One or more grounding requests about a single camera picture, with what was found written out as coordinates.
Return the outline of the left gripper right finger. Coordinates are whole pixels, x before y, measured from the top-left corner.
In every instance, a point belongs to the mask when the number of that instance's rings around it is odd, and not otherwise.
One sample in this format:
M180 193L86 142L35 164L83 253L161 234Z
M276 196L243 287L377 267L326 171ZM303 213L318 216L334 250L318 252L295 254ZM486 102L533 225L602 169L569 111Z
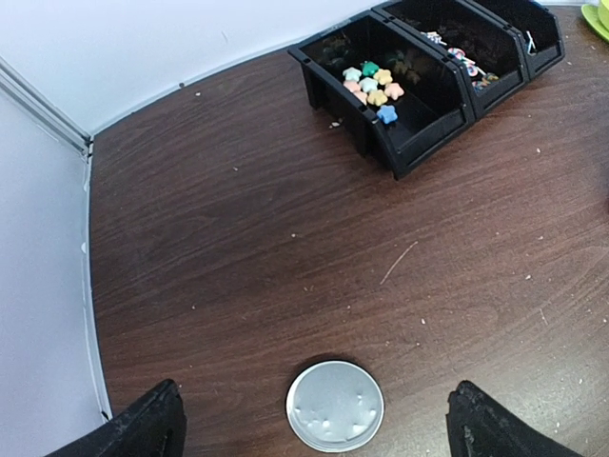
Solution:
M579 456L528 426L470 381L458 384L448 404L446 427L453 456Z

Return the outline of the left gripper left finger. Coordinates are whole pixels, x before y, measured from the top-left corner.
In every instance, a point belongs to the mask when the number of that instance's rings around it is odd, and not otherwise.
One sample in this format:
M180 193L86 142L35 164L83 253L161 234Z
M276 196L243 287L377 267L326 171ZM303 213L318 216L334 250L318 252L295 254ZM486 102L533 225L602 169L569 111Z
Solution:
M70 456L181 456L187 417L177 384L166 379L118 416L52 452Z

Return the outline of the clear plastic lid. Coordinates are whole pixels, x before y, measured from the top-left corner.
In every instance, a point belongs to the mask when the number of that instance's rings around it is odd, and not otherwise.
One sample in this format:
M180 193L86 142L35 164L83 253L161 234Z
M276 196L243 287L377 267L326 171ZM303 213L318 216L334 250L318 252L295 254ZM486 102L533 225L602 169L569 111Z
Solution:
M384 398L368 371L347 361L329 360L296 376L287 390L285 414L306 446L343 453L367 445L377 435Z

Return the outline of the black three-compartment candy tray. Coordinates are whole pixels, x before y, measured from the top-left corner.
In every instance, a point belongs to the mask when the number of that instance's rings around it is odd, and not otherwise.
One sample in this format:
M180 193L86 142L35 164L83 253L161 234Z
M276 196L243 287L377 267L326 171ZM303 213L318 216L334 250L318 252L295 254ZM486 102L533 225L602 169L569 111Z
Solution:
M291 47L314 109L402 178L565 54L534 1L388 1ZM362 63L380 69L363 77ZM382 105L398 120L385 125Z

